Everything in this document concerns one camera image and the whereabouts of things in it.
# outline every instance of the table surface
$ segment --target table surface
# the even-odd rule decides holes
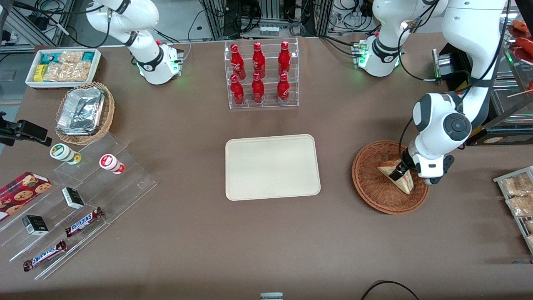
[[[159,185],[48,279],[34,281],[0,255],[2,299],[358,299],[377,280],[396,280],[422,299],[531,299],[526,244],[492,178],[531,165],[528,146],[469,147],[418,210],[382,214],[357,194],[357,151],[398,140],[411,108],[445,85],[401,68],[385,78],[355,70],[318,38],[300,38],[300,106],[230,111],[223,42],[194,44],[183,75],[148,84],[126,48],[102,48],[98,80],[115,97],[111,132]],[[413,34],[406,67],[431,76],[440,34]],[[64,90],[28,89],[17,119],[48,128]],[[316,196],[232,202],[225,197],[230,139],[308,133],[316,141]],[[405,142],[415,137],[411,127]],[[0,185],[59,164],[19,141],[0,156]]]

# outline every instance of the wicker basket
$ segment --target wicker basket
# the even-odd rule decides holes
[[[100,117],[101,126],[98,132],[92,136],[67,136],[67,135],[64,135],[58,132],[58,130],[56,129],[55,133],[65,143],[85,146],[105,136],[106,133],[109,131],[109,128],[111,127],[111,123],[113,122],[113,113],[115,112],[115,101],[113,100],[113,95],[111,95],[111,93],[106,88],[106,86],[98,82],[91,82],[89,84],[77,86],[74,89],[75,90],[76,89],[88,89],[88,88],[94,88],[94,87],[100,88],[106,93],[106,97],[103,101],[104,107],[102,109],[102,116]],[[61,116],[61,112],[63,111],[63,105],[65,104],[66,98],[67,98],[67,95],[63,97],[63,101],[59,105],[58,113],[55,115],[56,122],[59,121],[59,117]]]
[[[429,187],[416,172],[410,172],[414,188],[407,195],[377,169],[380,163],[398,158],[398,143],[382,140],[363,147],[352,165],[352,179],[359,195],[368,205],[391,215],[414,211],[424,203],[429,192]]]

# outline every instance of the acrylic display stand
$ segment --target acrylic display stand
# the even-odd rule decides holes
[[[298,64],[298,39],[296,38],[287,38],[287,39],[265,39],[260,40],[263,53],[265,54],[266,60],[266,77],[262,79],[265,86],[265,99],[262,104],[257,104],[253,99],[252,94],[252,75],[254,74],[254,67],[252,63],[252,56],[254,55],[253,43],[248,40],[238,40],[238,41],[229,41],[224,45],[224,65],[226,68],[226,85],[228,86],[228,99],[229,106],[231,109],[249,109],[249,108],[283,108],[283,107],[295,107],[300,103],[300,94],[298,90],[298,83],[300,77],[298,75],[299,64]],[[279,82],[279,73],[278,73],[278,55],[281,50],[281,42],[289,42],[289,52],[290,52],[290,72],[288,73],[288,82],[290,84],[289,90],[289,100],[287,104],[281,105],[278,103],[278,82]],[[240,83],[243,85],[244,89],[244,105],[237,106],[233,101],[231,96],[231,81],[230,76],[233,74],[231,68],[231,51],[230,46],[232,44],[237,44],[239,46],[239,52],[244,59],[244,69],[246,71],[246,78]]]
[[[45,279],[157,185],[131,157],[126,145],[110,133],[79,152],[82,155],[81,162],[76,165],[63,163],[46,176],[52,183],[46,194],[0,223],[2,248],[12,263],[20,265],[20,275],[27,273],[36,280]],[[107,153],[113,154],[126,165],[122,174],[113,174],[99,166],[99,159]],[[61,193],[65,187],[78,190],[85,202],[82,209],[67,206]],[[65,228],[69,228],[98,206],[105,215],[67,238]],[[25,215],[42,216],[49,232],[43,236],[28,234],[22,223]],[[29,272],[23,271],[24,261],[54,247],[61,240],[65,240],[67,252],[40,263]]]

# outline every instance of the coca-cola bottle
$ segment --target coca-cola bottle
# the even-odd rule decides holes
[[[239,82],[239,78],[235,74],[231,74],[231,96],[235,105],[242,106],[244,105],[244,90],[243,86]]]
[[[252,61],[254,63],[254,72],[259,73],[261,78],[265,78],[267,75],[267,65],[265,62],[265,54],[261,50],[260,42],[254,43],[254,56],[252,57]]]
[[[265,97],[265,85],[261,81],[259,73],[254,73],[254,82],[252,82],[252,91],[254,92],[254,101],[257,104],[263,103]]]
[[[287,73],[283,73],[279,76],[278,82],[278,103],[281,105],[287,104],[289,101],[289,89],[290,85],[287,81]]]
[[[290,71],[290,52],[289,42],[281,42],[281,51],[278,56],[278,72],[281,76],[283,73],[289,73]]]
[[[244,59],[239,53],[239,46],[232,44],[231,47],[231,68],[233,73],[239,76],[240,80],[246,78],[246,71],[244,71]]]

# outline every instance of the red cookie box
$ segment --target red cookie box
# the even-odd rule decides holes
[[[25,172],[0,188],[0,221],[14,214],[51,186],[48,178]]]

